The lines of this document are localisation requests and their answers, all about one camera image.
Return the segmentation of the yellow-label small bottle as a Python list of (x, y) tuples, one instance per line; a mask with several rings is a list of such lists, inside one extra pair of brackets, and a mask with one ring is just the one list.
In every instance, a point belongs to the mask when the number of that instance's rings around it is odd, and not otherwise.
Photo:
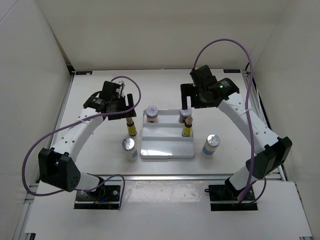
[(182, 133), (181, 133), (181, 135), (183, 137), (189, 137), (191, 135), (192, 123), (193, 123), (193, 118), (191, 116), (189, 116), (189, 117), (187, 117), (185, 119), (183, 130), (182, 130)]
[(135, 123), (134, 123), (132, 117), (127, 117), (126, 118), (126, 126), (127, 126), (128, 134), (130, 136), (133, 137), (133, 136), (137, 135), (137, 129), (136, 129), (136, 126), (135, 126)]

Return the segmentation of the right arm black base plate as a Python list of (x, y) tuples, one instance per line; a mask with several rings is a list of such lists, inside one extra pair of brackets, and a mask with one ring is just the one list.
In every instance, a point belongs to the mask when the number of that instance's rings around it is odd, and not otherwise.
[(253, 187), (250, 187), (243, 201), (239, 203), (236, 197), (232, 197), (231, 192), (225, 185), (209, 185), (204, 190), (209, 195), (210, 210), (212, 212), (239, 212), (257, 211), (257, 203), (252, 203), (256, 197)]

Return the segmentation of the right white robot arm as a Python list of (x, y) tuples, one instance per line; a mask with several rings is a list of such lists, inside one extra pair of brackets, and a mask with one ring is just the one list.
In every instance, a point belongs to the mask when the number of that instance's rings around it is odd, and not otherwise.
[(180, 86), (182, 108), (187, 108), (188, 97), (192, 108), (218, 108), (250, 143), (253, 156), (225, 181), (226, 197), (241, 200), (255, 181), (263, 179), (286, 161), (293, 143), (287, 136), (279, 137), (249, 110), (240, 89), (230, 78), (217, 80), (207, 65), (192, 69), (190, 76), (193, 82)]

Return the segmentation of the silver-cap white bottle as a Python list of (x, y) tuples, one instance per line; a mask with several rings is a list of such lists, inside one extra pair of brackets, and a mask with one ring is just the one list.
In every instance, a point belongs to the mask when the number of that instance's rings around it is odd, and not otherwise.
[(138, 158), (138, 151), (136, 148), (135, 141), (132, 138), (125, 138), (122, 141), (122, 149), (124, 150), (124, 154), (126, 159), (130, 162), (134, 162)]
[(220, 137), (216, 134), (210, 134), (205, 139), (201, 150), (201, 155), (205, 158), (211, 158), (220, 145)]

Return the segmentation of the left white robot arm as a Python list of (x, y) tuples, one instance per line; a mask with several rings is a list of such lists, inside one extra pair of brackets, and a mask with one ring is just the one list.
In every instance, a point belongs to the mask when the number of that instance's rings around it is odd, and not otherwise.
[(102, 90), (92, 94), (83, 104), (77, 121), (51, 148), (43, 148), (38, 154), (40, 180), (66, 192), (84, 191), (100, 200), (105, 194), (103, 179), (80, 172), (77, 157), (95, 129), (104, 120), (118, 120), (136, 116), (133, 95), (123, 93), (123, 81), (105, 81)]

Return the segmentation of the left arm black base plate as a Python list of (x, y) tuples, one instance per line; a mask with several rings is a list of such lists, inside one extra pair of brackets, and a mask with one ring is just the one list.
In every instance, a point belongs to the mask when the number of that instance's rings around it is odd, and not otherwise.
[(105, 185), (102, 189), (98, 195), (78, 191), (73, 208), (76, 210), (119, 210), (122, 187), (120, 185)]

